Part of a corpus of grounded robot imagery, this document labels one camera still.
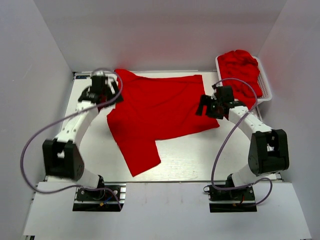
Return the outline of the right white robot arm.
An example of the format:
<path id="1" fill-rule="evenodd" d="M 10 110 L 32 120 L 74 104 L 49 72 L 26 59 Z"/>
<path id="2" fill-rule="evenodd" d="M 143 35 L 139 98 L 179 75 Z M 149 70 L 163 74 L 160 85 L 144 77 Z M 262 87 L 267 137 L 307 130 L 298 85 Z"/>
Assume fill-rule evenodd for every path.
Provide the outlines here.
<path id="1" fill-rule="evenodd" d="M 237 191 L 249 188 L 270 174 L 289 168 L 287 133 L 260 121 L 242 101 L 235 100 L 231 86 L 216 87 L 212 96 L 203 94 L 196 111 L 196 115 L 202 114 L 214 119 L 227 119 L 234 124 L 223 141 L 219 154 L 236 129 L 240 129 L 250 141 L 247 164 L 230 174 L 223 187 L 214 184 L 212 187 L 215 190 Z"/>

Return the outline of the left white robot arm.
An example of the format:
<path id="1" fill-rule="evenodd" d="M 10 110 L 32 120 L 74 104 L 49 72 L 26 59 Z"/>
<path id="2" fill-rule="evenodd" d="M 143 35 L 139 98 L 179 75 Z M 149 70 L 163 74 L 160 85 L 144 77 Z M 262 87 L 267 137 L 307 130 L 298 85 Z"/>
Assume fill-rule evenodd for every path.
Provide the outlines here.
<path id="1" fill-rule="evenodd" d="M 100 111 L 122 102 L 123 97 L 115 77 L 100 70 L 93 72 L 90 79 L 91 85 L 82 91 L 77 100 L 75 113 L 54 139 L 43 142 L 42 152 L 47 176 L 96 189 L 102 180 L 98 174 L 85 168 L 79 147 Z"/>

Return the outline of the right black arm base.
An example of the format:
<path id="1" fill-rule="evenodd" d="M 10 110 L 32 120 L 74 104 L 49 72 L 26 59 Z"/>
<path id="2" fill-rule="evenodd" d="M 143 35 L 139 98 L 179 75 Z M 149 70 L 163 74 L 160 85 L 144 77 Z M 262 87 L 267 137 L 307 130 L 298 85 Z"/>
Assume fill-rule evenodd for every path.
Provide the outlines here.
<path id="1" fill-rule="evenodd" d="M 217 190 L 206 185 L 210 213 L 253 213 L 257 212 L 256 198 L 252 187 L 237 190 Z"/>

